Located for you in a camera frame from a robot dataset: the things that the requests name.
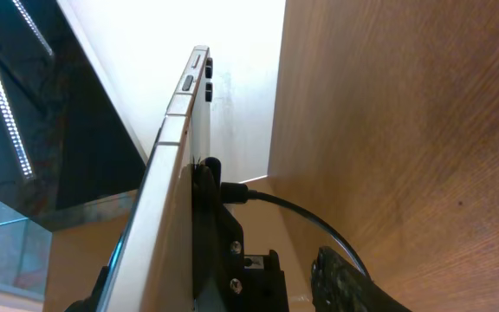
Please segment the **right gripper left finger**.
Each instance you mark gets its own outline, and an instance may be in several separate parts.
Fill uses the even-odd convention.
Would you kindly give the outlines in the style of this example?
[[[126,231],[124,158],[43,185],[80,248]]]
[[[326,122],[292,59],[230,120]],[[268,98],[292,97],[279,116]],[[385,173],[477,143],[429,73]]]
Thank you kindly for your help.
[[[99,304],[101,293],[105,287],[108,273],[109,267],[103,266],[91,294],[85,299],[73,302],[64,310],[64,312],[95,312]]]

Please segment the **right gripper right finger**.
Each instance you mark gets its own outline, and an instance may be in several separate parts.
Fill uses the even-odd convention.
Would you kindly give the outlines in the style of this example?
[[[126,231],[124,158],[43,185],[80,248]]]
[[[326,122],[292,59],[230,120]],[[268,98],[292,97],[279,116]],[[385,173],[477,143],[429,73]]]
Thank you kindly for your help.
[[[410,312],[328,246],[319,248],[310,281],[316,312]]]

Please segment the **black smartphone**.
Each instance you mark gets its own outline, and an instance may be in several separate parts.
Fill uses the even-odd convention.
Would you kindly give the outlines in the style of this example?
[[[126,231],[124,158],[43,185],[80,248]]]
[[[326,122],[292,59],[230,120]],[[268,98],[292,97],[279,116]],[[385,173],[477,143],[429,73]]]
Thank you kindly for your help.
[[[210,154],[213,61],[195,47],[159,128],[99,311],[191,311],[193,167]]]

